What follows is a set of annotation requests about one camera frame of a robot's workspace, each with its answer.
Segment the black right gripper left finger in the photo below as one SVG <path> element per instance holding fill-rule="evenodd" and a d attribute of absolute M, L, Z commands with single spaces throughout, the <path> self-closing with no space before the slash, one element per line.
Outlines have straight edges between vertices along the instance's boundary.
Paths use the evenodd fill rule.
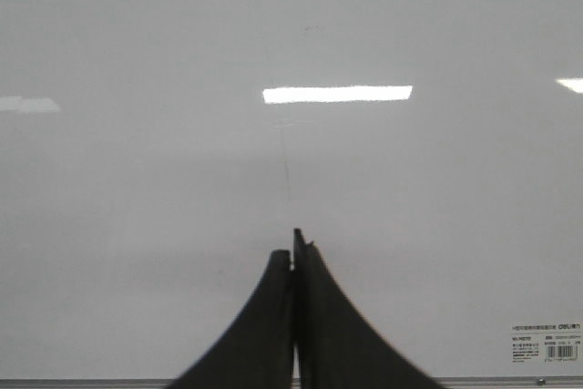
<path fill-rule="evenodd" d="M 292 316 L 291 255 L 286 250 L 276 250 L 229 328 L 169 387 L 291 387 Z"/>

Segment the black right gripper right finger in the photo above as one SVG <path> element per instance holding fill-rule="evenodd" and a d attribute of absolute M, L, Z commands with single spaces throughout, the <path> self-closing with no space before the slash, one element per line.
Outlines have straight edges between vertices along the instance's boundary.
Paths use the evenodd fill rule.
<path fill-rule="evenodd" d="M 439 388 L 355 309 L 315 243 L 293 230 L 295 336 L 303 388 Z"/>

